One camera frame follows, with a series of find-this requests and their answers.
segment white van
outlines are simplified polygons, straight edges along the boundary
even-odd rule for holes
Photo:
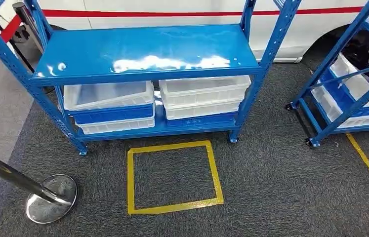
[[[0,23],[15,15],[7,0]],[[72,29],[226,24],[239,22],[245,0],[40,0],[51,25]],[[309,47],[328,32],[340,34],[367,0],[303,0],[275,62],[299,62]],[[279,12],[273,0],[258,0],[250,46],[262,56]]]

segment yellow tape square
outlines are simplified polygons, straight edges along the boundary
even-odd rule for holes
[[[147,152],[159,152],[166,150],[175,150],[181,148],[190,147],[206,147],[207,159],[209,161],[210,172],[212,173],[213,186],[215,188],[216,197],[211,199],[205,199],[200,201],[191,201],[180,204],[173,204],[167,206],[157,206],[143,209],[135,209],[135,181],[133,174],[133,154],[135,153],[147,153]],[[199,142],[186,142],[171,145],[151,146],[151,147],[139,147],[131,148],[127,152],[127,212],[131,214],[162,214],[174,211],[189,210],[195,208],[201,208],[206,206],[213,206],[223,204],[223,195],[221,189],[221,183],[219,182],[218,171],[216,170],[215,158],[213,156],[212,145],[210,141]]]

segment shelving unit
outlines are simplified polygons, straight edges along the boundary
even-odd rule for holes
[[[260,63],[248,44],[255,2],[246,0],[239,24],[52,31],[38,3],[25,0],[36,21],[43,56],[30,74],[0,38],[0,59],[80,155],[86,154],[84,142],[89,141],[198,132],[229,131],[230,142],[235,143],[301,0],[276,1],[280,14]],[[162,101],[157,99],[154,127],[88,135],[75,131],[67,112],[59,111],[41,90],[55,86],[63,108],[61,85],[238,75],[250,75],[252,83],[234,120],[166,126]]]
[[[306,140],[308,146],[319,146],[320,141],[330,134],[369,131],[369,89],[367,92],[359,93],[358,95],[357,91],[351,91],[348,88],[349,86],[354,86],[355,79],[357,79],[355,77],[369,72],[369,68],[363,70],[354,69],[352,70],[353,72],[343,76],[336,75],[331,68],[343,47],[359,30],[366,29],[369,31],[368,17],[369,1],[314,72],[311,79],[304,85],[300,93],[286,106],[288,110],[302,109],[312,124],[315,135],[311,136],[307,132],[310,136]],[[306,97],[311,98],[319,114],[324,118],[326,123],[324,128],[319,125],[311,112],[305,101]],[[330,110],[336,116],[329,117],[328,113]]]

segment stanchion base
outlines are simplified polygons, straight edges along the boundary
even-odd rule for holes
[[[38,224],[48,224],[61,219],[74,205],[77,199],[77,184],[68,175],[55,174],[45,179],[42,186],[70,202],[70,204],[51,203],[30,194],[26,200],[27,217]]]

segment shelf bottom tier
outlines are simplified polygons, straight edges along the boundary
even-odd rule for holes
[[[328,118],[324,108],[315,99],[315,97],[312,96],[312,94],[310,94],[310,97],[312,98],[312,101],[314,105],[317,107],[321,116],[324,118],[324,121],[326,122],[326,124],[329,125],[331,121]],[[361,131],[369,131],[369,116],[349,118],[344,123],[342,123],[341,126],[339,126],[337,129],[332,131],[331,134],[346,133],[346,132],[361,132]]]
[[[165,112],[162,101],[156,100],[155,103],[156,103],[156,113],[154,127],[118,132],[95,133],[95,134],[84,134],[83,131],[79,129],[77,140],[81,142],[116,140],[116,139],[128,139],[139,137],[180,135],[201,132],[230,131],[237,128],[235,126],[234,120],[222,121],[211,124],[198,124],[193,126],[168,126],[167,119],[165,118]]]

